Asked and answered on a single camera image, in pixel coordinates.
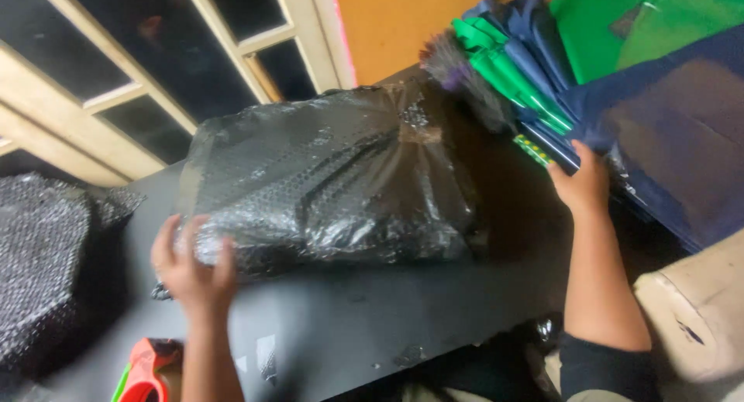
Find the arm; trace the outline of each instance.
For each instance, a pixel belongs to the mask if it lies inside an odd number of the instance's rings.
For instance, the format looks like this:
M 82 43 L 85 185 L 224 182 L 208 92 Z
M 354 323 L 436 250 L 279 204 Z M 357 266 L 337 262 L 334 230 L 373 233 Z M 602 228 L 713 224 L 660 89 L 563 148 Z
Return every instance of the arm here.
M 589 147 L 573 141 L 581 168 L 569 177 L 549 165 L 559 197 L 573 215 L 573 251 L 565 301 L 565 331 L 612 347 L 651 349 L 651 338 L 620 257 L 609 218 L 607 169 Z
M 243 402 L 243 391 L 230 355 L 228 312 L 235 294 L 232 243 L 222 242 L 214 268 L 193 255 L 196 230 L 206 220 L 194 217 L 183 231 L 184 247 L 173 249 L 179 216 L 171 216 L 155 238 L 151 260 L 188 320 L 184 350 L 182 402 Z

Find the green dotted tape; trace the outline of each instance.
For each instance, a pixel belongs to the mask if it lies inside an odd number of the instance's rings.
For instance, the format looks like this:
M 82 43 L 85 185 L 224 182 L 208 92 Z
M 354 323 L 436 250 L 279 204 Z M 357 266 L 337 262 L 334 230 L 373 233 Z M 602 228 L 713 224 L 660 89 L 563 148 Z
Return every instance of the green dotted tape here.
M 527 155 L 531 156 L 533 160 L 537 161 L 543 167 L 548 164 L 553 164 L 555 161 L 550 158 L 539 146 L 527 138 L 524 135 L 519 135 L 514 138 L 514 143 L 524 150 Z

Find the bubble wrap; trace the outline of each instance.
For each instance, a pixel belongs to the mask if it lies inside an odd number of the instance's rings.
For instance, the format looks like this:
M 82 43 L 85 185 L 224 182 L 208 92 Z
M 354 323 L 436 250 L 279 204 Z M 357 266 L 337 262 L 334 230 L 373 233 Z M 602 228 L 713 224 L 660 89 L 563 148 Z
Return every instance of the bubble wrap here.
M 236 245 L 241 279 L 301 264 L 390 264 L 468 253 L 470 179 L 450 159 L 438 99 L 416 81 L 337 90 L 204 122 L 178 211 L 209 214 L 196 256 Z M 162 287 L 153 297 L 163 298 Z
M 0 179 L 0 371 L 33 376 L 78 321 L 75 279 L 89 238 L 142 198 L 25 174 Z

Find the person's right hand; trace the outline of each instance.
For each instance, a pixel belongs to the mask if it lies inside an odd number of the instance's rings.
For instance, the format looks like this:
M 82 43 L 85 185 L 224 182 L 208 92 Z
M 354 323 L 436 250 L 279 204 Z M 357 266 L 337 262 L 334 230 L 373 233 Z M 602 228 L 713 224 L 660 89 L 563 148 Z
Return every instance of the person's right hand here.
M 571 209 L 574 218 L 607 213 L 609 176 L 606 165 L 588 146 L 577 140 L 571 143 L 581 159 L 581 167 L 572 177 L 558 164 L 548 164 L 558 197 Z
M 235 295 L 235 264 L 232 240 L 222 240 L 222 250 L 213 267 L 200 263 L 193 254 L 196 231 L 208 216 L 195 216 L 181 233 L 182 246 L 174 249 L 173 237 L 180 217 L 169 217 L 160 228 L 150 251 L 150 261 L 168 292 L 181 303 L 191 322 L 227 322 Z

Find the black table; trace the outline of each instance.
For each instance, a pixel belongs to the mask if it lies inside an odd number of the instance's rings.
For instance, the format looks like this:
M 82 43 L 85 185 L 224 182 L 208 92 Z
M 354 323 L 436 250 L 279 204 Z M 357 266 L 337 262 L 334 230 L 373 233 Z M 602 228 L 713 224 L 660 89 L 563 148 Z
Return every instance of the black table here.
M 405 70 L 389 78 L 416 74 Z M 316 402 L 395 373 L 396 356 L 421 347 L 431 358 L 498 331 L 561 311 L 572 222 L 547 174 L 508 137 L 494 137 L 444 98 L 458 158 L 470 169 L 490 220 L 490 263 L 415 268 L 304 270 L 244 288 L 229 321 L 246 400 Z M 182 163 L 130 185 L 147 196 L 124 234 L 126 281 L 135 303 L 84 356 L 46 383 L 55 400 L 110 399 L 133 344 L 142 337 L 183 337 L 175 302 L 154 302 L 149 252 L 172 213 Z M 632 277 L 678 256 L 674 239 L 623 209 L 615 215 Z M 277 378 L 265 381 L 256 347 L 275 342 Z

